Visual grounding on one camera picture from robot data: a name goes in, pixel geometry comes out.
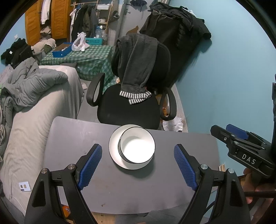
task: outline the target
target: bed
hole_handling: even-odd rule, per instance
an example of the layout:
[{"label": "bed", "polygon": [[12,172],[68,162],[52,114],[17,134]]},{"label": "bed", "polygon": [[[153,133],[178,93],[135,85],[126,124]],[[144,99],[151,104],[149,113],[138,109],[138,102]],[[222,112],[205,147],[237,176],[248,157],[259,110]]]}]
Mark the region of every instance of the bed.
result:
[{"label": "bed", "polygon": [[82,85],[75,68],[61,65],[39,67],[66,73],[68,82],[53,86],[34,107],[25,108],[14,116],[0,179],[5,197],[23,215],[26,214],[31,192],[21,192],[18,183],[28,181],[33,188],[42,169],[54,118],[63,116],[75,119],[83,99]]}]

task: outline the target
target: green checkered tablecloth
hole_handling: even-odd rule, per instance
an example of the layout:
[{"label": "green checkered tablecloth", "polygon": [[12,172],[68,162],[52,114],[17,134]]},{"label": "green checkered tablecloth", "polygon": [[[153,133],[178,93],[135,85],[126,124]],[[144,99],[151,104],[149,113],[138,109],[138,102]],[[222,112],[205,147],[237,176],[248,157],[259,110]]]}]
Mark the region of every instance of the green checkered tablecloth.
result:
[{"label": "green checkered tablecloth", "polygon": [[105,91],[111,85],[116,84],[116,77],[111,70],[113,56],[112,46],[90,45],[84,52],[71,51],[63,58],[54,58],[49,52],[40,62],[40,65],[60,65],[61,63],[77,63],[79,77],[91,81],[100,72],[105,73]]}]

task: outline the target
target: wooden wardrobe door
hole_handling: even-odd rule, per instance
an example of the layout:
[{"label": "wooden wardrobe door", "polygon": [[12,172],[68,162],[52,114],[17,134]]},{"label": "wooden wardrobe door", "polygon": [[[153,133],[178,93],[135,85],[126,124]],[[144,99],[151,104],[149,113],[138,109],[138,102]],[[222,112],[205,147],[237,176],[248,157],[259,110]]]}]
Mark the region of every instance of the wooden wardrobe door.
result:
[{"label": "wooden wardrobe door", "polygon": [[52,0],[51,27],[52,38],[67,38],[69,30],[69,16],[71,13],[71,0]]},{"label": "wooden wardrobe door", "polygon": [[40,40],[40,17],[42,0],[34,3],[25,13],[27,43],[34,46]]}]

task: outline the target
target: white label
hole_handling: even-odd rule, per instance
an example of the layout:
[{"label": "white label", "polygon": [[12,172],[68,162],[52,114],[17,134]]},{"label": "white label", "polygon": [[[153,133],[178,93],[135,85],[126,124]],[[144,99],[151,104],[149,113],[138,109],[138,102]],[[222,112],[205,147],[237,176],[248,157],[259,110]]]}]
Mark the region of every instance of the white label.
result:
[{"label": "white label", "polygon": [[32,191],[31,188],[30,188],[29,182],[21,182],[21,183],[19,183],[19,188],[20,188],[20,190],[22,192]]}]

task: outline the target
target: gray table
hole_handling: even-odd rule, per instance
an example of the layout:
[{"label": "gray table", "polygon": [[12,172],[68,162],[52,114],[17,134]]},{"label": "gray table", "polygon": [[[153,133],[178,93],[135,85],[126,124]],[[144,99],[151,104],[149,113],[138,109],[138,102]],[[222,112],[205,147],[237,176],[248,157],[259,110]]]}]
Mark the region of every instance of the gray table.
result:
[{"label": "gray table", "polygon": [[[44,167],[50,171],[76,163],[93,146],[102,146],[102,159],[82,195],[93,212],[106,214],[137,214],[163,210],[188,203],[193,191],[189,188],[175,162],[173,149],[181,143],[199,163],[218,170],[216,139],[209,134],[148,130],[156,144],[153,160],[139,170],[126,170],[115,164],[108,143],[118,126],[57,117],[47,140]],[[59,187],[62,204],[67,204]]]}]

